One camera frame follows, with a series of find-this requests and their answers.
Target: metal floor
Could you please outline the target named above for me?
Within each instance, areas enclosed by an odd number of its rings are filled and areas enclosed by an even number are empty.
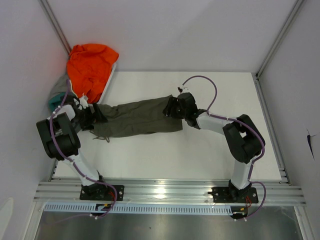
[[[303,240],[293,207],[264,207],[234,222],[229,216],[124,214],[103,219],[43,212],[36,240]]]

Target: white wall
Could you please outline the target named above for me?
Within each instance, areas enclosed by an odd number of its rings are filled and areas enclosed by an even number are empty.
[[[307,0],[261,80],[290,179],[320,238],[320,1]],[[314,159],[307,143],[308,131]]]
[[[119,52],[118,71],[259,69],[296,0],[50,0],[70,44]]]
[[[37,0],[0,2],[0,205],[14,199],[5,240],[21,236],[37,185],[49,173],[52,160],[36,122],[48,116],[48,94],[66,59]]]

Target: dark green fabric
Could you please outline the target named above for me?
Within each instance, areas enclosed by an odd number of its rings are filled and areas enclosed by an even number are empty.
[[[129,137],[140,134],[170,133],[182,130],[182,120],[166,117],[163,110],[171,96],[109,106],[98,104],[106,123],[93,124],[99,137]]]

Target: white table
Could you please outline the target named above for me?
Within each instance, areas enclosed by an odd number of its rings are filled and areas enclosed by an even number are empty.
[[[267,126],[251,73],[236,72],[115,72],[103,103],[115,106],[129,102],[179,94],[177,87],[193,75],[204,75],[217,85],[218,95],[211,112],[228,117],[247,114],[265,139],[265,155],[254,165],[253,180],[281,179]],[[206,109],[215,89],[203,78],[186,85],[198,108]],[[89,132],[78,134],[87,160],[105,178],[227,180],[235,159],[226,139],[218,133],[189,127],[183,130],[123,138],[93,140]],[[75,177],[60,162],[56,177]]]

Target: purple cable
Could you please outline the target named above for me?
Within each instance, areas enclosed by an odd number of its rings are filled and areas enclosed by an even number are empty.
[[[251,178],[251,175],[252,175],[252,171],[254,169],[254,163],[256,161],[258,161],[259,159],[261,159],[264,155],[265,155],[265,144],[262,140],[262,138],[259,136],[259,134],[253,130],[249,125],[245,124],[244,122],[238,120],[238,119],[235,119],[235,118],[228,118],[228,117],[225,117],[225,116],[219,116],[219,115],[215,115],[215,114],[211,114],[209,112],[211,106],[214,104],[216,98],[217,98],[217,95],[218,95],[218,89],[217,89],[217,86],[216,84],[208,77],[206,76],[203,76],[203,75],[195,75],[195,76],[192,76],[192,77],[189,77],[187,80],[184,81],[184,83],[182,84],[183,86],[191,79],[193,78],[204,78],[204,79],[207,79],[210,83],[213,84],[214,86],[214,89],[215,89],[215,95],[214,95],[214,98],[212,100],[212,102],[210,103],[210,105],[208,106],[208,108],[206,109],[206,113],[210,116],[210,117],[213,117],[213,118],[216,118],[216,119],[222,119],[222,120],[227,120],[227,121],[234,121],[238,124],[241,124],[242,126],[245,126],[250,132],[252,132],[259,140],[260,144],[261,144],[261,147],[262,147],[262,151],[261,151],[261,154],[254,160],[252,160],[252,163],[251,163],[251,166],[250,166],[250,170],[249,170],[249,174],[248,174],[248,181],[251,183],[251,184],[261,184],[263,189],[264,189],[264,195],[263,195],[263,199],[261,201],[261,204],[260,206],[257,208],[257,210],[255,212],[253,212],[252,214],[250,214],[248,217],[251,217],[252,215],[254,215],[258,210],[260,210],[262,208],[262,206],[264,205],[265,203],[265,200],[266,200],[266,196],[267,196],[267,189],[266,189],[266,186],[260,182],[260,181],[250,181],[250,178]]]
[[[110,206],[110,208],[109,208],[108,210],[106,210],[102,215],[97,216],[97,218],[101,219],[101,218],[103,218],[104,216],[106,216],[106,215],[111,211],[111,209],[114,207],[114,205],[116,204],[116,201],[117,201],[117,198],[118,198],[117,190],[116,190],[115,187],[112,186],[111,184],[108,184],[108,183],[106,183],[106,182],[96,181],[96,180],[91,179],[91,178],[87,177],[86,175],[84,175],[84,174],[80,171],[80,169],[78,168],[78,166],[74,163],[74,161],[73,161],[70,157],[67,157],[67,156],[64,155],[64,153],[61,151],[61,149],[60,149],[60,147],[59,147],[59,145],[58,145],[58,143],[57,143],[57,140],[56,140],[56,136],[55,136],[55,132],[54,132],[54,127],[53,127],[53,118],[54,118],[54,116],[60,111],[60,109],[61,109],[62,106],[65,104],[65,101],[66,101],[66,99],[67,99],[68,92],[69,92],[69,90],[70,90],[70,82],[69,82],[68,79],[67,79],[67,81],[66,81],[66,84],[67,84],[67,90],[66,90],[65,95],[64,95],[64,97],[63,97],[63,99],[62,99],[61,105],[60,105],[60,107],[58,107],[58,108],[55,109],[55,111],[52,113],[52,115],[51,115],[51,117],[50,117],[50,120],[49,120],[50,134],[51,134],[51,137],[52,137],[52,141],[53,141],[53,143],[54,143],[54,146],[56,147],[56,149],[57,149],[58,153],[60,154],[60,156],[63,157],[64,159],[69,160],[69,161],[73,164],[73,166],[74,166],[74,168],[76,169],[76,171],[77,171],[83,178],[85,178],[85,179],[87,179],[87,180],[89,180],[89,181],[91,181],[91,182],[93,182],[93,183],[101,184],[101,185],[105,185],[105,186],[107,186],[107,187],[110,187],[110,188],[112,188],[112,190],[114,191],[114,201],[113,201],[112,205]],[[78,214],[78,215],[75,215],[75,216],[67,217],[67,218],[65,218],[65,219],[56,221],[56,222],[54,222],[54,223],[52,223],[52,224],[57,224],[57,223],[60,223],[60,222],[63,222],[63,221],[69,220],[69,219],[73,219],[73,218],[77,218],[77,217],[82,217],[82,216],[88,216],[88,215],[87,215],[87,214]]]

